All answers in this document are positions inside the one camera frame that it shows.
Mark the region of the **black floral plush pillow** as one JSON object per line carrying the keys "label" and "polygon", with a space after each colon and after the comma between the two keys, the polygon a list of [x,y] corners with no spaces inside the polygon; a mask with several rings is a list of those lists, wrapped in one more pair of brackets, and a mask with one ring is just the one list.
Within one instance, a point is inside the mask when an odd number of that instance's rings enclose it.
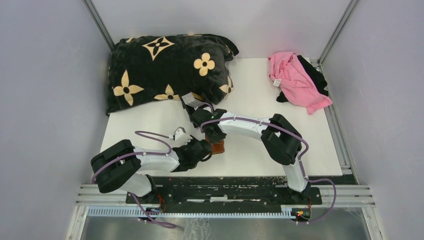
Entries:
{"label": "black floral plush pillow", "polygon": [[214,34],[123,38],[110,56],[105,112],[190,92],[216,105],[234,90],[226,63],[238,54],[231,40]]}

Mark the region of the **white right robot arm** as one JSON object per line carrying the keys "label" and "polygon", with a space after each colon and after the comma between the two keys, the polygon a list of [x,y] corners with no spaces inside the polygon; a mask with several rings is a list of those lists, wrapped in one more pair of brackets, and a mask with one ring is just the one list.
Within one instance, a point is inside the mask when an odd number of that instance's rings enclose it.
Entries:
{"label": "white right robot arm", "polygon": [[188,115],[194,127],[199,127],[211,144],[223,141],[229,134],[261,141],[270,158],[283,167],[289,199],[302,204],[309,198],[310,184],[305,180],[298,158],[302,136],[284,116],[276,113],[271,118],[252,118],[225,109],[212,112],[200,107]]}

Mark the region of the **black cloth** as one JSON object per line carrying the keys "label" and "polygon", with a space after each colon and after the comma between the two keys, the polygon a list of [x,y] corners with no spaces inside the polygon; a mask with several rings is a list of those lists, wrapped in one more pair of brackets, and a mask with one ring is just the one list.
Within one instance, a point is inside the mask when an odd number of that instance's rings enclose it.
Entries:
{"label": "black cloth", "polygon": [[302,55],[292,55],[278,73],[282,89],[276,98],[301,107],[324,108],[332,103],[325,77]]}

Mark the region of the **white card stack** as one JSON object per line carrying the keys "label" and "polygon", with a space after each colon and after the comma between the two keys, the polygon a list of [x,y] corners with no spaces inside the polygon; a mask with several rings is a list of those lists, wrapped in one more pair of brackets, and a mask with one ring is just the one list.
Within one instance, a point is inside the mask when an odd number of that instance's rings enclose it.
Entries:
{"label": "white card stack", "polygon": [[192,92],[189,92],[185,95],[181,95],[180,99],[186,106],[189,107],[196,108],[198,106],[203,105],[203,101],[201,99],[197,99]]}

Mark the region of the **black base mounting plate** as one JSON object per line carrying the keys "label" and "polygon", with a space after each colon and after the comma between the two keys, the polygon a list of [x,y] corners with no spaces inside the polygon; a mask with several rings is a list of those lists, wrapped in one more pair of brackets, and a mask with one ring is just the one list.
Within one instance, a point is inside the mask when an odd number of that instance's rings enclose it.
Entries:
{"label": "black base mounting plate", "polygon": [[285,176],[154,177],[153,190],[138,200],[165,213],[277,213],[282,205],[323,204],[316,182],[306,193],[289,189]]}

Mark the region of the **pink cloth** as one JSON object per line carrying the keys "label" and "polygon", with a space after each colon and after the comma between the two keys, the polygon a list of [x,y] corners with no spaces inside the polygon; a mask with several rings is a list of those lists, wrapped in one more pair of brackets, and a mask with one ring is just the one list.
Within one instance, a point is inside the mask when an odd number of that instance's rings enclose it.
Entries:
{"label": "pink cloth", "polygon": [[324,76],[301,55],[277,52],[268,61],[269,79],[280,90],[277,102],[304,107],[309,115],[333,104]]}

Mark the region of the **brown leather card holder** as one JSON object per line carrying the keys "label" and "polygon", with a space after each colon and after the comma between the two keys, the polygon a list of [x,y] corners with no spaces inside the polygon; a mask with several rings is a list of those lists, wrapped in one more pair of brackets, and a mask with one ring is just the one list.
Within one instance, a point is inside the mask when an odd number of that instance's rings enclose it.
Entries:
{"label": "brown leather card holder", "polygon": [[209,139],[206,139],[206,141],[211,145],[211,154],[212,155],[217,155],[217,154],[222,154],[225,152],[225,142],[224,140],[221,140],[219,142],[216,143],[212,143]]}

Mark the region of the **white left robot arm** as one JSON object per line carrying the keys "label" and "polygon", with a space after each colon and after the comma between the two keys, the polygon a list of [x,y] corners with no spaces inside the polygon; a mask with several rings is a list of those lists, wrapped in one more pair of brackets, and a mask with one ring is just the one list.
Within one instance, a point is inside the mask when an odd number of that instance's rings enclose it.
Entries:
{"label": "white left robot arm", "polygon": [[140,171],[186,172],[198,162],[207,161],[212,151],[210,143],[194,137],[187,144],[169,150],[143,149],[123,139],[90,160],[92,182],[100,193],[124,190],[149,204],[156,200],[158,191],[152,177],[139,174]]}

